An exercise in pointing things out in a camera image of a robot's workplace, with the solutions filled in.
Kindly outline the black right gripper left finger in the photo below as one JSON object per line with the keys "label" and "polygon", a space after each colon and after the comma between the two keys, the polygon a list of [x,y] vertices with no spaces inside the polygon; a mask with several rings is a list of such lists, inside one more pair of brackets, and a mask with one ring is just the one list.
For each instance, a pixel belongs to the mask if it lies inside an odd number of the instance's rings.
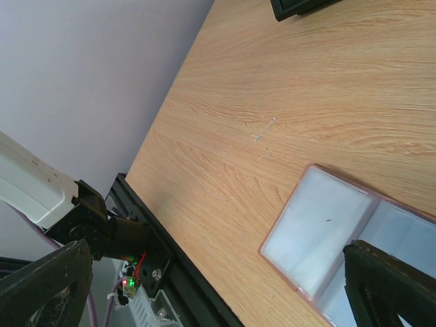
{"label": "black right gripper left finger", "polygon": [[1,279],[2,326],[78,326],[93,278],[85,240]]}

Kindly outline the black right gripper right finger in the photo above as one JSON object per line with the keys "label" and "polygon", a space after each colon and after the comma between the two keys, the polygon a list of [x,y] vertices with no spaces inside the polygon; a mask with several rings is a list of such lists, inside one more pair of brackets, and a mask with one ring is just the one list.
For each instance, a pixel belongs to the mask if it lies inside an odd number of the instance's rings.
{"label": "black right gripper right finger", "polygon": [[435,279],[354,240],[343,248],[345,291],[358,326],[435,325]]}

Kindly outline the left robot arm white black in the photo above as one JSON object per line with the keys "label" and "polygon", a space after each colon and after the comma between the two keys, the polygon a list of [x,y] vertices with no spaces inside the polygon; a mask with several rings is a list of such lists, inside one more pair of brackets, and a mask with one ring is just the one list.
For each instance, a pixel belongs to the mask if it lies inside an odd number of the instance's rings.
{"label": "left robot arm white black", "polygon": [[133,261],[146,250],[150,234],[146,226],[111,215],[98,191],[54,169],[5,133],[1,200],[51,240],[62,245],[86,240],[94,260]]}

